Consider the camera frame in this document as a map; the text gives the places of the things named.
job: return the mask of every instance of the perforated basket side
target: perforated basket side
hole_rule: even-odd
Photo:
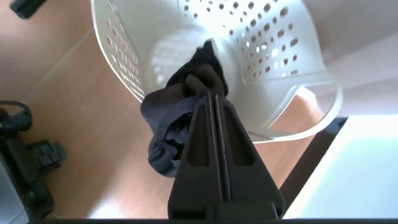
[[[91,0],[91,10],[96,36],[106,60],[127,89],[142,101],[145,93],[140,82],[139,56],[112,1]]]

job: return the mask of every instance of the basket bottom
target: basket bottom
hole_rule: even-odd
[[[154,44],[144,65],[147,92],[163,88],[169,78],[192,58],[197,47],[203,46],[208,39],[213,39],[213,48],[228,84],[227,98],[232,100],[237,85],[243,85],[238,58],[227,40],[215,37],[201,27],[176,30]]]

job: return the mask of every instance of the brown floor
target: brown floor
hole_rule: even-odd
[[[147,163],[152,133],[139,103],[112,73],[93,32],[89,0],[52,0],[23,21],[0,0],[0,99],[27,103],[27,142],[58,140],[68,159],[46,182],[55,213],[71,217],[165,218],[173,179]],[[305,129],[318,108],[296,98],[275,127]],[[310,138],[257,145],[278,186]]]

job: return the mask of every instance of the crumpled black clothing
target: crumpled black clothing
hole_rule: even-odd
[[[144,98],[141,114],[154,133],[149,144],[148,161],[158,173],[175,177],[197,101],[207,91],[225,96],[226,88],[211,42],[206,41],[165,88]]]

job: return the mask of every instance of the laundry basket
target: laundry basket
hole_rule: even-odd
[[[106,60],[139,101],[213,39],[227,99],[254,143],[311,136],[340,109],[342,89],[323,64],[301,1],[91,0],[91,7]],[[336,86],[336,94],[318,124],[300,133],[270,129],[300,86],[326,84]]]

